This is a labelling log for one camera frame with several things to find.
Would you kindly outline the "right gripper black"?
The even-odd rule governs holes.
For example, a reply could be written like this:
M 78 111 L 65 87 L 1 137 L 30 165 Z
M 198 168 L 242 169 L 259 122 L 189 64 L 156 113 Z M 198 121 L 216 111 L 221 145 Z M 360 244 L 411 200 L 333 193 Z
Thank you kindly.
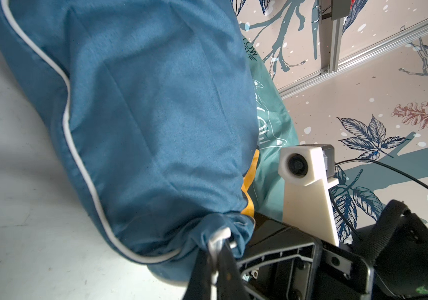
M 255 231 L 237 265 L 253 300 L 369 300 L 374 267 L 295 227 L 255 214 Z

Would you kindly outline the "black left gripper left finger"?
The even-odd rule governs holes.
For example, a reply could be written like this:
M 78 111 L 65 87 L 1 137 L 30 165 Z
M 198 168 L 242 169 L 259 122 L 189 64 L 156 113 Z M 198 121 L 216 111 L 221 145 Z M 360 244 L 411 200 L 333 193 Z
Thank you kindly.
M 217 265 L 212 255 L 200 250 L 182 300 L 210 300 L 216 272 Z

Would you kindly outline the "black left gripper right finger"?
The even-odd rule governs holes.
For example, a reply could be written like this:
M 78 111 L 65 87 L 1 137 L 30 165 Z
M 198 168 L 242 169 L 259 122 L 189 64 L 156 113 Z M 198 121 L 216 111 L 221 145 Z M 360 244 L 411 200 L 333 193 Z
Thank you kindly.
M 224 243 L 219 252 L 216 268 L 218 278 L 216 283 L 218 300 L 249 300 L 250 296 L 245 289 L 239 269 L 230 249 Z

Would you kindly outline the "teal cat pillow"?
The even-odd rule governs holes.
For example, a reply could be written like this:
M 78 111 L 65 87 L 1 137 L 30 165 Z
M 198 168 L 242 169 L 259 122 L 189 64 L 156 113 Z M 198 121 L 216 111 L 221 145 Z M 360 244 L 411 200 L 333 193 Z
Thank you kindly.
M 248 200 L 243 214 L 260 213 L 282 220 L 285 181 L 279 175 L 280 150 L 299 139 L 292 119 L 264 62 L 252 43 L 243 38 L 255 91 L 258 147 L 241 190 Z

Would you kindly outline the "blue cartoon pillow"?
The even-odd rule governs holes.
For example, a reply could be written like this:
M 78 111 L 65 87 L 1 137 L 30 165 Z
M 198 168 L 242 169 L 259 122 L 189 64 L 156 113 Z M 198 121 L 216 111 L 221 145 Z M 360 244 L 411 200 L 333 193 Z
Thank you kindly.
M 0 51 L 114 251 L 171 281 L 224 228 L 243 256 L 259 132 L 230 1 L 0 1 Z

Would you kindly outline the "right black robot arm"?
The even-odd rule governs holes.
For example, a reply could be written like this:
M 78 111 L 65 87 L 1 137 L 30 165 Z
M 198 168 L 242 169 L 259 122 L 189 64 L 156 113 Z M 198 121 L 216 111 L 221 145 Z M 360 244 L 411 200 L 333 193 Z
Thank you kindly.
M 237 266 L 253 300 L 428 300 L 428 228 L 398 201 L 343 246 L 260 216 Z

